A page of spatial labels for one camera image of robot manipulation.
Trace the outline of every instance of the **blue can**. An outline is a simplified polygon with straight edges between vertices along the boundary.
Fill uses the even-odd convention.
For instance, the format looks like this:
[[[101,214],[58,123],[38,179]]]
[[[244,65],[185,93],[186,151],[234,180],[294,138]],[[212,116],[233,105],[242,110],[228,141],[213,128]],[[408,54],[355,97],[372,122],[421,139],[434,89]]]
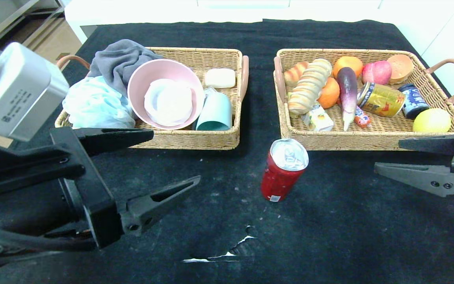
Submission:
[[[415,119],[422,111],[430,108],[421,96],[420,90],[414,84],[405,84],[398,90],[406,95],[406,100],[402,106],[402,112],[405,117]]]

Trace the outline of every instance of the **croissant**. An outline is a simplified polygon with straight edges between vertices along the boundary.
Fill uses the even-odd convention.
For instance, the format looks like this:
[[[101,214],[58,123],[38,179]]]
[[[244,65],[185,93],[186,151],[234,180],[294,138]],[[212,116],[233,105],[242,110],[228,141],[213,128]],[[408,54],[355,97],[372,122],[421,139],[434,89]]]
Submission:
[[[331,73],[332,65],[326,59],[315,59],[308,64],[288,99],[288,110],[293,114],[310,111]]]
[[[304,72],[304,70],[306,70],[306,68],[308,67],[308,64],[309,63],[307,63],[306,61],[302,61],[297,63],[289,70],[286,70],[283,73],[283,76],[285,77],[285,84],[290,87],[295,87],[302,76],[302,72]]]

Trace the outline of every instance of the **peach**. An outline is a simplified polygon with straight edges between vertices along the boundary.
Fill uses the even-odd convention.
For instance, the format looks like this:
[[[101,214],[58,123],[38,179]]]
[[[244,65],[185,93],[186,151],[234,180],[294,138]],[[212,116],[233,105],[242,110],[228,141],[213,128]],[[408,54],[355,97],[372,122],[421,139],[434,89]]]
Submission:
[[[391,64],[388,61],[376,61],[367,63],[362,70],[362,82],[376,84],[388,84],[391,77]]]

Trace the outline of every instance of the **gold can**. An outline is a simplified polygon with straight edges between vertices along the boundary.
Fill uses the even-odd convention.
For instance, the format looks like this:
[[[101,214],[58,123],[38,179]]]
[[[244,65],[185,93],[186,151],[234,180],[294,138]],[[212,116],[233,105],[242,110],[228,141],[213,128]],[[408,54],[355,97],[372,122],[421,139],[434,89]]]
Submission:
[[[357,105],[364,111],[392,117],[404,105],[406,95],[388,86],[366,82],[360,90]]]

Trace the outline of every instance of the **pink bowl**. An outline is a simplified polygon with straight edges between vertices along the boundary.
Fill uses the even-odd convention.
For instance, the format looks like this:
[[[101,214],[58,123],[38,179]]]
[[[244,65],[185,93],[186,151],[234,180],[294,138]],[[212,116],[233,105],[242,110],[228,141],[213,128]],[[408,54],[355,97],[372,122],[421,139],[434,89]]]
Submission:
[[[181,82],[192,90],[192,114],[184,123],[177,126],[163,126],[155,123],[145,111],[145,94],[150,83],[157,79],[171,79]],[[138,67],[129,79],[127,96],[135,114],[147,124],[160,129],[175,130],[192,124],[202,111],[204,90],[194,71],[180,62],[169,59],[148,61]]]

